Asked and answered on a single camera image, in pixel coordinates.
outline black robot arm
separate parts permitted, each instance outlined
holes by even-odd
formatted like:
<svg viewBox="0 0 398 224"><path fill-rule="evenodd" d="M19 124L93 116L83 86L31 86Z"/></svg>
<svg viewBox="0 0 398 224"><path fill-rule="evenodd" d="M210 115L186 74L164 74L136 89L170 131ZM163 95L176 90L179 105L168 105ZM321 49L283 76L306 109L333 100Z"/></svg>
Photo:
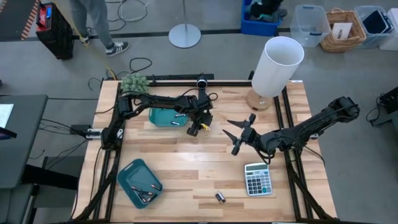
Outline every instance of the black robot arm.
<svg viewBox="0 0 398 224"><path fill-rule="evenodd" d="M132 100L140 100L136 109L133 109ZM181 95L178 97L156 96L149 94L133 94L121 96L116 100L115 113L110 125L101 132L101 143L103 149L112 149L118 138L118 131L125 120L138 116L147 108L172 109L180 114L188 116L193 124L188 128L187 134L196 136L198 131L205 126L210 126L213 115L211 99L204 90L199 90L199 98L196 96Z"/></svg>
<svg viewBox="0 0 398 224"><path fill-rule="evenodd" d="M326 128L337 122L347 123L359 116L359 107L351 98L341 97L333 100L325 109L298 124L293 128L280 129L266 134L258 134L251 125L256 119L256 115L251 114L249 121L236 122L228 121L231 124L243 128L241 137L238 139L231 133L223 130L233 141L233 155L237 155L242 142L253 147L262 159L271 159L275 156L276 149L280 151L289 150L293 147L302 149L310 136L313 134L321 135Z"/></svg>

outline succulent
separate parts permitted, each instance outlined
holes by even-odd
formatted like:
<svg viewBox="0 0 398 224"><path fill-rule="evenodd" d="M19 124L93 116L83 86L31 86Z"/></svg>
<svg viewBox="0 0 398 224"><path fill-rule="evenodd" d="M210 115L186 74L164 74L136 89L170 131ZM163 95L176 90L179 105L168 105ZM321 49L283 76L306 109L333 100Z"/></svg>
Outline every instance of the succulent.
<svg viewBox="0 0 398 224"><path fill-rule="evenodd" d="M136 91L139 93L147 93L149 89L150 81L147 81L146 77L143 77L139 73L130 73L126 77L122 78L122 91Z"/></svg>

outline teal tray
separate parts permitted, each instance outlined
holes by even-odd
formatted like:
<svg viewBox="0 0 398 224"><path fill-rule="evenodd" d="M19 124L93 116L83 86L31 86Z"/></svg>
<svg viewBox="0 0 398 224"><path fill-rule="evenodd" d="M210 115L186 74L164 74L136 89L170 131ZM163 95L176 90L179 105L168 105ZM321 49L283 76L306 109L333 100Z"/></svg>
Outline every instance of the teal tray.
<svg viewBox="0 0 398 224"><path fill-rule="evenodd" d="M188 122L187 117L174 118L174 115L178 114L175 110L151 108L149 110L149 121L158 127L182 127ZM179 125L173 125L171 122L174 121Z"/></svg>
<svg viewBox="0 0 398 224"><path fill-rule="evenodd" d="M136 159L127 165L118 174L118 182L123 188L127 196L130 198L131 202L137 208L145 208L154 200L156 200L163 192L163 185L159 182L158 178L150 171L148 166L142 159ZM152 188L150 185L154 184L160 187L160 190ZM153 192L157 194L156 198L153 198L150 202L142 202L138 197L138 192L133 190L131 187L135 186L143 191Z"/></svg>

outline sneaker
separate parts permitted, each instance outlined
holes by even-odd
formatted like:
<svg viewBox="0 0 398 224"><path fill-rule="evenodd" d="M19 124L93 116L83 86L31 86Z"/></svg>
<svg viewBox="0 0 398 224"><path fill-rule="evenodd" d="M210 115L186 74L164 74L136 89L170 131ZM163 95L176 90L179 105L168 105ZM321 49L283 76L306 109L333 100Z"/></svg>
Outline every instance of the sneaker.
<svg viewBox="0 0 398 224"><path fill-rule="evenodd" d="M129 46L130 45L128 42L116 42L113 44L113 47L111 47L110 49L106 49L105 53L107 56L113 57L127 50Z"/></svg>
<svg viewBox="0 0 398 224"><path fill-rule="evenodd" d="M84 45L89 45L90 44L90 37L91 37L90 33L87 33L86 37L81 37L80 38L81 43L84 44Z"/></svg>

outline concrete floor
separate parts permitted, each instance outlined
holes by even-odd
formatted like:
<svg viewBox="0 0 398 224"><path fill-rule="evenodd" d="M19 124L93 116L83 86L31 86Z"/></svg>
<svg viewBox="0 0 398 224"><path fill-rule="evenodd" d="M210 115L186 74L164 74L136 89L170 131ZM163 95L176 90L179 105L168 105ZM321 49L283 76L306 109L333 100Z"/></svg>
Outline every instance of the concrete floor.
<svg viewBox="0 0 398 224"><path fill-rule="evenodd" d="M187 1L189 21L201 30L238 29L240 2ZM68 11L67 5L63 5L65 1L61 3ZM132 10L126 10L125 17L141 15L140 6L129 4L126 8ZM397 6L393 0L289 0L282 4L289 15L281 27L289 26L298 4L321 5L325 10L353 9L367 4L387 10ZM109 5L110 19L116 13L115 6L117 4ZM179 0L152 0L147 18L128 24L119 33L169 31L182 22L180 8ZM111 24L111 29L116 27L117 24ZM200 43L191 49L178 49L167 37L121 39L129 41L131 47L114 58L106 58L103 46L94 40L88 50L76 42L74 58L67 61L55 59L40 42L0 42L0 78L4 83L0 94L44 93L51 97L96 98L99 87L93 82L94 91L91 91L87 87L88 79L104 77L104 63L115 72L128 70L133 57L147 57L153 61L143 75L205 72L214 73L216 79L246 79L249 71L255 69L268 39L242 34L203 35ZM398 220L397 133L390 124L372 128L365 120L368 111L375 106L375 98L397 86L397 56L398 52L379 49L358 49L345 54L328 54L320 47L305 49L305 60L293 76L293 79L304 81L313 113L343 95L352 97L361 107L357 120L335 125L320 138L333 200L342 220L373 223L396 223ZM136 63L134 68L143 64ZM95 107L95 101L49 101L44 118L65 124L90 124ZM46 156L56 156L66 146L80 141L75 136L39 132L31 156L40 154L43 149L46 149ZM85 146L82 146L72 155L84 154ZM40 165L42 158L29 162ZM70 216L72 195L72 200L66 200L65 205L39 210L35 223L66 220Z"/></svg>

